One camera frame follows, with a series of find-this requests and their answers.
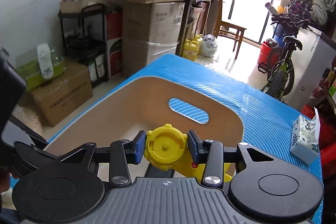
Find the bicycle seat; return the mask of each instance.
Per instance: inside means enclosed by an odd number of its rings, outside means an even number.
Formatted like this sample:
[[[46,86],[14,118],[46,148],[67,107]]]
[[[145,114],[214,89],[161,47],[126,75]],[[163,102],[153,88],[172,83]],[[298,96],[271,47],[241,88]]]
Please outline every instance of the bicycle seat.
[[[295,45],[295,47],[297,47],[300,51],[302,50],[302,43],[300,42],[300,40],[293,36],[284,37],[283,41],[285,43],[288,42],[289,44]]]

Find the metal screw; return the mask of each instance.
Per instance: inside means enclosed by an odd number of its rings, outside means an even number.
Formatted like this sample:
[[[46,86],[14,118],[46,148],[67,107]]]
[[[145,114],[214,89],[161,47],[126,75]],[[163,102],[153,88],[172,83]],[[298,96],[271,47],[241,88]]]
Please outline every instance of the metal screw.
[[[128,178],[124,176],[116,176],[112,178],[112,182],[115,184],[125,184],[128,182]]]
[[[219,177],[216,177],[216,176],[209,176],[209,177],[206,177],[205,179],[204,179],[204,181],[206,182],[206,183],[208,183],[208,184],[213,184],[213,185],[215,185],[215,184],[219,184],[219,183],[221,183],[221,179],[219,178]]]

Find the red bucket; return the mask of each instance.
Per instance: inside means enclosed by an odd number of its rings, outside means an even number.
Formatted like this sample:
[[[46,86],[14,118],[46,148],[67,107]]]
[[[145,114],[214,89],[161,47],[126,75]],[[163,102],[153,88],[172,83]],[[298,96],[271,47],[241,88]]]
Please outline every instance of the red bucket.
[[[260,55],[259,55],[259,58],[258,58],[258,64],[260,64],[261,62],[267,64],[268,63],[268,57],[269,57],[269,54],[271,52],[272,48],[269,47],[266,42],[263,42],[261,44],[261,47],[260,47]],[[270,67],[272,68],[275,63],[278,62],[278,59],[279,59],[279,54],[275,54],[272,56],[271,58],[271,64],[270,64]]]

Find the yellow plastic part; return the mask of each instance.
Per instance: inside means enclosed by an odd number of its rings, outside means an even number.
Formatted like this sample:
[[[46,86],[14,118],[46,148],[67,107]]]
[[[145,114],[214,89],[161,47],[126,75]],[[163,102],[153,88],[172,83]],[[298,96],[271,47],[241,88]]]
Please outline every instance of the yellow plastic part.
[[[195,177],[201,181],[205,164],[193,163],[187,149],[187,135],[167,123],[163,127],[146,133],[145,158],[155,167],[166,171],[174,169],[185,177]],[[226,174],[230,164],[224,164],[224,182],[232,177]]]
[[[199,53],[201,52],[201,44],[203,42],[203,38],[201,34],[198,34],[194,37],[193,41],[197,41],[198,42],[198,50],[197,50],[197,55],[199,55]]]
[[[167,123],[163,127],[148,131],[146,136],[144,156],[161,170],[172,168],[187,150],[187,135],[171,124]]]
[[[190,41],[186,39],[183,44],[182,57],[195,62],[199,46],[200,45],[197,41]]]

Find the bottle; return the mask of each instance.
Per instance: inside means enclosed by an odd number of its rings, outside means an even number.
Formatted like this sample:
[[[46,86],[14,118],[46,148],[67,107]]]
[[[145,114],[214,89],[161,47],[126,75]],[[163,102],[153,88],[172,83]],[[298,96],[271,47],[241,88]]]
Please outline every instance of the bottle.
[[[267,10],[274,16],[279,16],[280,14],[278,13],[278,11],[273,7],[273,5],[269,2],[267,2],[265,4],[265,7],[267,8]]]
[[[330,89],[331,85],[334,83],[335,80],[336,80],[336,67],[329,72],[328,77],[324,81],[325,88],[327,90]]]
[[[195,62],[199,46],[200,45],[197,41],[190,41],[186,39],[183,44],[182,57]]]
[[[203,38],[201,34],[198,34],[194,37],[193,41],[197,41],[198,42],[198,50],[197,50],[197,55],[199,55],[199,53],[201,52],[201,44],[203,42]]]
[[[335,93],[336,93],[336,80],[334,81],[334,83],[331,85],[329,89],[329,94],[331,97],[333,97]]]

